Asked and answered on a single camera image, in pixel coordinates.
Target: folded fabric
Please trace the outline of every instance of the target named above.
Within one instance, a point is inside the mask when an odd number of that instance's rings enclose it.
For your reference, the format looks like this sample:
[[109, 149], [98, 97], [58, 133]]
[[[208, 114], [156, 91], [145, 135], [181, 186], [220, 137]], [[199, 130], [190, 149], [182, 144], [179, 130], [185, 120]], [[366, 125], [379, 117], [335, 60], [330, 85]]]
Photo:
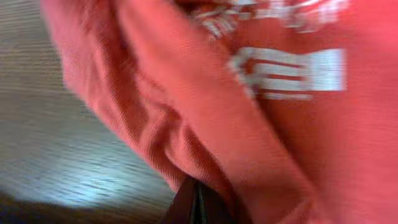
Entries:
[[66, 86], [241, 223], [398, 222], [395, 0], [42, 0]]

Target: dark wooden surface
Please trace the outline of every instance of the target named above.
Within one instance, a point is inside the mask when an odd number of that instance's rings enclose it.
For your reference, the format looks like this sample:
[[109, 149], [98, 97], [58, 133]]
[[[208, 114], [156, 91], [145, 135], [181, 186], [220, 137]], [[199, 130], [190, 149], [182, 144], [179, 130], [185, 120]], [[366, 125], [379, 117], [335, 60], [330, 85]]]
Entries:
[[0, 0], [0, 218], [155, 223], [173, 196], [64, 89], [38, 1]]

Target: red cloth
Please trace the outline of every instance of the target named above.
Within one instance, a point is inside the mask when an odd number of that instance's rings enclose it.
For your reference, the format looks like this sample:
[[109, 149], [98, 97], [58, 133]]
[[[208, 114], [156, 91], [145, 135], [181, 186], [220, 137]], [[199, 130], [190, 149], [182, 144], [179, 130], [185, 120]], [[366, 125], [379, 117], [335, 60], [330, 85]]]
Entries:
[[397, 1], [177, 2], [42, 0], [67, 87], [254, 223], [398, 222]]

